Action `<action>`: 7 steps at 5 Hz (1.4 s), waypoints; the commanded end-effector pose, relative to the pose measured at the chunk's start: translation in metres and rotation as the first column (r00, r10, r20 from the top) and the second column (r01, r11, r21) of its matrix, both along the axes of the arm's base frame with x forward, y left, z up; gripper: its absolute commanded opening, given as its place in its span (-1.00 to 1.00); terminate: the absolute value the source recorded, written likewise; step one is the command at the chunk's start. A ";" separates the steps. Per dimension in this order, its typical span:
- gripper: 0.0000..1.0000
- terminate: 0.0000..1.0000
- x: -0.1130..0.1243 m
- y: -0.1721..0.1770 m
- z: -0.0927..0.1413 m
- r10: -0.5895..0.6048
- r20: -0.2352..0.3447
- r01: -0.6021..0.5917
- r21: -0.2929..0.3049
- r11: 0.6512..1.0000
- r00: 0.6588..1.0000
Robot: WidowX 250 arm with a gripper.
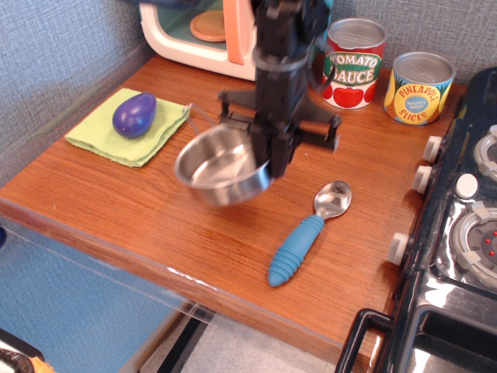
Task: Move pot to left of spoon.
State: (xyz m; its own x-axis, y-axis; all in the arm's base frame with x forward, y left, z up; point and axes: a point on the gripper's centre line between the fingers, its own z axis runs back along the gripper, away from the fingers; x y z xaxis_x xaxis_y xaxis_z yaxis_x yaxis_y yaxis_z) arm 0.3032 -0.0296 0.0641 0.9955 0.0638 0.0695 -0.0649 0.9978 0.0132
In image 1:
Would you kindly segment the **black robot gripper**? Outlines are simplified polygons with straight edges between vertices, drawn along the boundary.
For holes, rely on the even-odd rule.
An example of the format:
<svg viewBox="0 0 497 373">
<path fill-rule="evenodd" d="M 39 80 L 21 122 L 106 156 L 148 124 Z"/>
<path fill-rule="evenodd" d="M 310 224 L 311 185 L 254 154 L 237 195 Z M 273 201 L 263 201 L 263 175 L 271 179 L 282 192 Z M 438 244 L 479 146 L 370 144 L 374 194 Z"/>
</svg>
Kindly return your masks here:
<svg viewBox="0 0 497 373">
<path fill-rule="evenodd" d="M 315 84 L 307 62 L 265 64 L 256 69 L 252 91 L 219 93 L 221 119 L 243 119 L 248 124 L 256 165 L 270 160 L 272 178 L 283 177 L 300 143 L 335 151 L 342 119 L 315 105 L 308 85 Z"/>
</svg>

